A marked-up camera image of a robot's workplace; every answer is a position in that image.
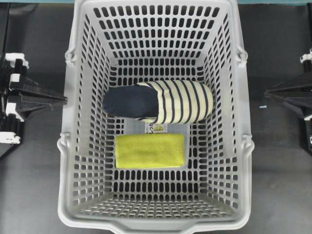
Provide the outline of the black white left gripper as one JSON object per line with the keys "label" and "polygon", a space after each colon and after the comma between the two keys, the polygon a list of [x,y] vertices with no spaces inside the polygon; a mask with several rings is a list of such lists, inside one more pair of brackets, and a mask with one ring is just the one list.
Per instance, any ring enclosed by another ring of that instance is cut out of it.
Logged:
{"label": "black white left gripper", "polygon": [[[66,105],[67,97],[46,87],[31,78],[21,77],[27,73],[29,62],[23,53],[6,53],[0,59],[0,142],[2,144],[20,144],[21,128],[28,116],[38,110]],[[47,100],[21,100],[20,114],[17,112],[18,91]]]}

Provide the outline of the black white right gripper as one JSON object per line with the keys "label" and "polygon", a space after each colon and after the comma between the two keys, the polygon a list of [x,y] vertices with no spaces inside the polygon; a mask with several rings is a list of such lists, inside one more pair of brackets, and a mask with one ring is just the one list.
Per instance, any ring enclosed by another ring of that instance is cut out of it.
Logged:
{"label": "black white right gripper", "polygon": [[297,113],[299,118],[304,119],[307,148],[312,149],[312,49],[308,54],[300,57],[300,62],[304,67],[304,74],[287,79],[281,83],[268,88],[265,91],[266,97],[271,97],[276,92],[299,91],[306,92],[302,97],[285,97],[285,106]]}

